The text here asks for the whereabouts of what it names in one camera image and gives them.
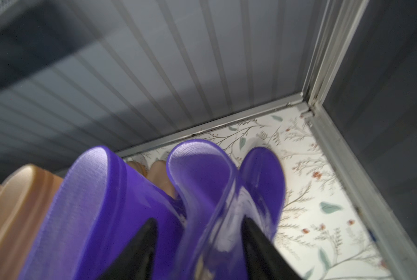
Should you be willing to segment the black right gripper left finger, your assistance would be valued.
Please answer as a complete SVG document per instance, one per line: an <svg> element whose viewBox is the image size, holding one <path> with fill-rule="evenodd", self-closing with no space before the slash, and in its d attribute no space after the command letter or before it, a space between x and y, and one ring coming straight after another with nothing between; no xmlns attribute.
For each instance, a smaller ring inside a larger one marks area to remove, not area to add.
<svg viewBox="0 0 417 280"><path fill-rule="evenodd" d="M158 224L154 218L150 218L99 279L150 280L154 270L157 240Z"/></svg>

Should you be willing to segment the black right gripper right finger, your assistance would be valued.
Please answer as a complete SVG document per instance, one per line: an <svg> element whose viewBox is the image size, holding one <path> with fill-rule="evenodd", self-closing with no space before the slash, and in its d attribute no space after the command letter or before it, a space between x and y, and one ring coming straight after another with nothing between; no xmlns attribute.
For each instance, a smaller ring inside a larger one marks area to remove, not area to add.
<svg viewBox="0 0 417 280"><path fill-rule="evenodd" d="M242 220L241 238L249 280L301 280L253 219Z"/></svg>

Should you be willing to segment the purple front boot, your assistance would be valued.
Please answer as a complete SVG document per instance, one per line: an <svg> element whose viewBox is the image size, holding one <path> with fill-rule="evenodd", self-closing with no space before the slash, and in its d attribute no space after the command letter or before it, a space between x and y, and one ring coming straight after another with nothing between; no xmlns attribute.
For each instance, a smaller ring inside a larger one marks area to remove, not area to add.
<svg viewBox="0 0 417 280"><path fill-rule="evenodd" d="M152 278L171 277L185 207L105 146L68 170L19 274L22 280L95 280L149 219L158 224Z"/></svg>
<svg viewBox="0 0 417 280"><path fill-rule="evenodd" d="M251 218L274 238L286 193L278 157L256 147L236 166L218 145L190 140L171 151L167 172L186 211L171 279L247 279L241 224Z"/></svg>

